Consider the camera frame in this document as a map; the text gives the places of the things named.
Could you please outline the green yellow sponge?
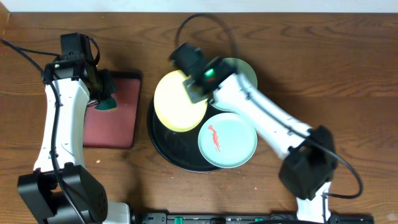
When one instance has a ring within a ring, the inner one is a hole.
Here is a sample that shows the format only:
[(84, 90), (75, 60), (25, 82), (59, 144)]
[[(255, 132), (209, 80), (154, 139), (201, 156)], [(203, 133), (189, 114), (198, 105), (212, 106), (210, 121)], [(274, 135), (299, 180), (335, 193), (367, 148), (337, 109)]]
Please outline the green yellow sponge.
[(95, 109), (98, 111), (108, 111), (116, 109), (117, 106), (117, 101), (112, 96), (110, 96), (107, 99), (99, 101), (96, 104)]

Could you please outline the yellow plate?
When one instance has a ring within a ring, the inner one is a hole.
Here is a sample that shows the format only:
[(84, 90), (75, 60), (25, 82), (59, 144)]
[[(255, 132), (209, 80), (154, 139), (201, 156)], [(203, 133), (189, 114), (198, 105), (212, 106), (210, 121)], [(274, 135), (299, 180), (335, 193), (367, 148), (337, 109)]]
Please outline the yellow plate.
[(183, 82), (187, 79), (181, 70), (166, 74), (154, 93), (155, 113), (160, 122), (175, 132), (186, 132), (204, 118), (208, 103), (192, 103)]

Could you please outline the light blue plate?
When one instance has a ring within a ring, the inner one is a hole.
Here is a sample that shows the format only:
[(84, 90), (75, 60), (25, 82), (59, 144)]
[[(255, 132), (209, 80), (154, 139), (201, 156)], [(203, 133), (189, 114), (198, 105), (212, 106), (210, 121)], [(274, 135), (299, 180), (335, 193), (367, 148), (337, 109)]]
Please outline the light blue plate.
[[(223, 61), (227, 63), (230, 66), (234, 66), (235, 62), (238, 62), (238, 72), (243, 73), (248, 80), (248, 82), (254, 87), (257, 88), (258, 82), (257, 82), (257, 75), (255, 71), (253, 70), (252, 66), (245, 62), (244, 60), (238, 59), (238, 58), (224, 58)], [(225, 111), (225, 112), (231, 112), (231, 110), (222, 102), (220, 101), (215, 101), (214, 99), (210, 100), (210, 105), (214, 107), (215, 109), (218, 109), (220, 111)]]
[(198, 148), (210, 164), (224, 169), (235, 168), (254, 155), (257, 133), (253, 125), (238, 114), (216, 114), (202, 125)]

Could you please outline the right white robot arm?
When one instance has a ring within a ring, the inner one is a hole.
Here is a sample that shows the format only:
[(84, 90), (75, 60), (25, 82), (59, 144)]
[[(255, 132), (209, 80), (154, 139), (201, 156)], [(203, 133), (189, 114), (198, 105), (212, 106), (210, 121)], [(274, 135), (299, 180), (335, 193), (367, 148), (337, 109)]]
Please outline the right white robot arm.
[(338, 165), (331, 132), (286, 113), (254, 87), (237, 65), (220, 58), (208, 60), (188, 43), (176, 47), (169, 59), (188, 77), (184, 87), (192, 102), (212, 94), (247, 119), (282, 159), (279, 179), (297, 199), (297, 219), (327, 223), (329, 189)]

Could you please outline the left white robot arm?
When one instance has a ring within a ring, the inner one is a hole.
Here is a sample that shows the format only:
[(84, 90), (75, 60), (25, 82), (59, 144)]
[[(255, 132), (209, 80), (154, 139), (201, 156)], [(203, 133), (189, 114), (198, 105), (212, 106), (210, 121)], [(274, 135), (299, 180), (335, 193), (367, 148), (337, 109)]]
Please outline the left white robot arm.
[(47, 96), (44, 138), (31, 174), (17, 190), (38, 223), (130, 223), (129, 205), (107, 198), (86, 169), (83, 126), (88, 105), (116, 107), (116, 85), (98, 70), (95, 41), (85, 34), (60, 37), (62, 53), (41, 69)]

